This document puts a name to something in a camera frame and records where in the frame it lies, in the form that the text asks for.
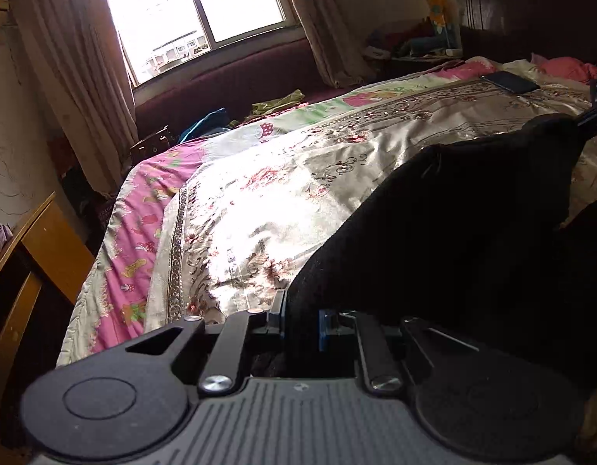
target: pillow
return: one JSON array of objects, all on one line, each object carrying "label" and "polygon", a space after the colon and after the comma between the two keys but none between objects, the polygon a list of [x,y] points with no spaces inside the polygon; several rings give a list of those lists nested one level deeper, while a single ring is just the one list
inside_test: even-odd
[{"label": "pillow", "polygon": [[538,69],[552,77],[561,79],[576,80],[577,82],[588,83],[589,80],[597,79],[597,66],[584,63],[574,57],[557,57],[546,59],[538,54],[531,54],[531,62]]}]

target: headboard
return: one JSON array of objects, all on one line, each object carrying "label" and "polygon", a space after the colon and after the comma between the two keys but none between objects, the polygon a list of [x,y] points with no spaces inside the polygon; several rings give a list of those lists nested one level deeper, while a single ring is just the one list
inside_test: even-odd
[{"label": "headboard", "polygon": [[570,55],[597,64],[597,0],[458,0],[465,57]]}]

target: blue cloth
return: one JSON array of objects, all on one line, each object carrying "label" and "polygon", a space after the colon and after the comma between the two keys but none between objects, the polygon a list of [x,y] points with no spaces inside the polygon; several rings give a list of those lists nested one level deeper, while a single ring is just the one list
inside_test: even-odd
[{"label": "blue cloth", "polygon": [[178,139],[178,143],[209,136],[216,133],[225,133],[229,131],[229,116],[225,108],[219,108],[217,111],[210,112],[206,117],[197,121],[189,129],[186,129]]}]

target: metal screw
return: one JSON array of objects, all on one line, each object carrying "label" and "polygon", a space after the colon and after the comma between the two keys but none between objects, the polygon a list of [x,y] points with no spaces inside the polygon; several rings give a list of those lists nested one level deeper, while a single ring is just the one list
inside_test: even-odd
[{"label": "metal screw", "polygon": [[402,388],[402,381],[392,375],[380,375],[374,377],[370,384],[379,392],[394,392]]},{"label": "metal screw", "polygon": [[224,392],[231,386],[231,379],[223,374],[209,375],[200,386],[207,392]]}]

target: curtain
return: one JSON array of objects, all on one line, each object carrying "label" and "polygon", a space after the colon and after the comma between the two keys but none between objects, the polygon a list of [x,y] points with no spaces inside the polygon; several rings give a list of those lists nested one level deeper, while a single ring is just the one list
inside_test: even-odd
[{"label": "curtain", "polygon": [[107,0],[9,0],[42,90],[90,185],[107,196],[137,141],[135,103]]},{"label": "curtain", "polygon": [[372,80],[374,71],[361,55],[335,0],[292,0],[312,46],[322,79],[333,87]]}]

